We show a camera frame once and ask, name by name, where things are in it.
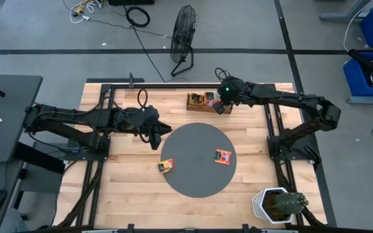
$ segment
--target white plant pot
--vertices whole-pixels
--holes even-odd
[[[293,215],[291,214],[286,220],[284,221],[273,221],[267,212],[263,208],[263,200],[266,195],[267,191],[271,190],[277,190],[281,192],[288,192],[285,188],[266,188],[265,190],[259,192],[255,197],[253,197],[252,203],[253,203],[253,212],[256,217],[259,217],[260,219],[264,219],[271,224],[283,224],[283,223],[291,223],[293,221]]]

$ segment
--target fan grille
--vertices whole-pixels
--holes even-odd
[[[195,33],[196,14],[190,6],[183,6],[175,22],[171,42],[171,59],[179,63],[185,60]]]

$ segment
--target potted plant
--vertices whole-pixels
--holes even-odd
[[[302,193],[289,193],[284,188],[266,188],[253,198],[256,217],[272,224],[290,223],[309,202]]]

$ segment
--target fan stand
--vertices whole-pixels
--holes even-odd
[[[191,65],[181,71],[176,71],[176,69],[183,63],[183,62],[186,62],[185,59],[181,60],[180,62],[178,62],[178,65],[175,66],[175,68],[172,70],[171,72],[171,75],[172,77],[175,77],[175,75],[179,74],[179,73],[182,73],[184,71],[187,71],[189,69],[191,69],[193,66],[194,66],[194,49],[192,49],[191,46],[189,46],[189,51],[191,52]]]

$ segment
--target gray round platform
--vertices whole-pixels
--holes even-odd
[[[217,149],[231,151],[230,165],[214,162]],[[174,159],[174,169],[164,173],[168,184],[189,197],[208,197],[222,191],[236,170],[236,152],[229,138],[209,124],[187,124],[166,140],[161,160]]]

